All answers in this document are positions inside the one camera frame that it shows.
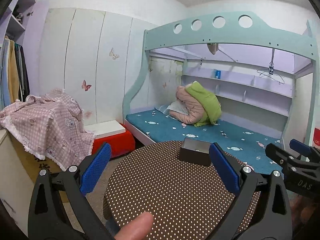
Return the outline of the left hand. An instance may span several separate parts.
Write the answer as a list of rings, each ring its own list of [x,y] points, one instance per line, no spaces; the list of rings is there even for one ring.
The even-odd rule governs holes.
[[[114,238],[116,240],[142,240],[150,233],[153,220],[153,215],[150,212],[141,213],[121,228]]]

